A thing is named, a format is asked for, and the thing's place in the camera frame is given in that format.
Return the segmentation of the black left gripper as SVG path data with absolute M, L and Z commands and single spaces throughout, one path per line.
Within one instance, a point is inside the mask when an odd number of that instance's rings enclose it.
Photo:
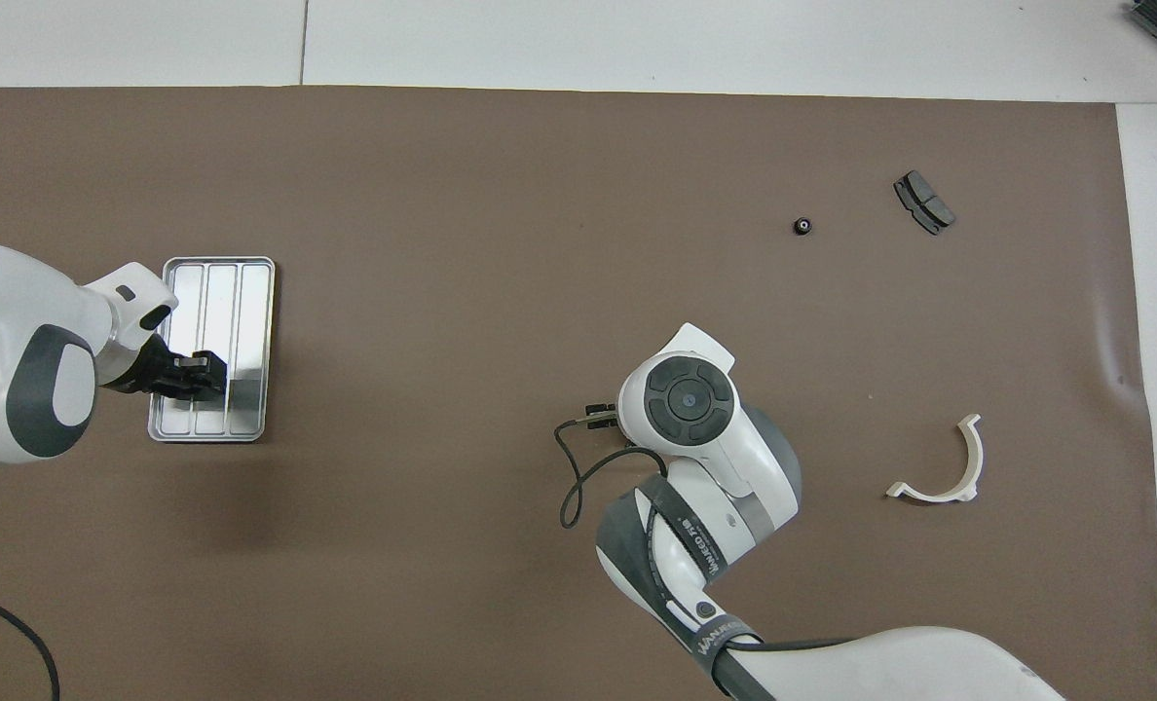
M 178 403 L 208 403 L 211 396 L 223 396 L 227 390 L 227 364 L 213 350 L 196 350 L 183 355 L 159 341 L 155 355 L 160 369 L 154 381 L 154 393 L 164 394 Z

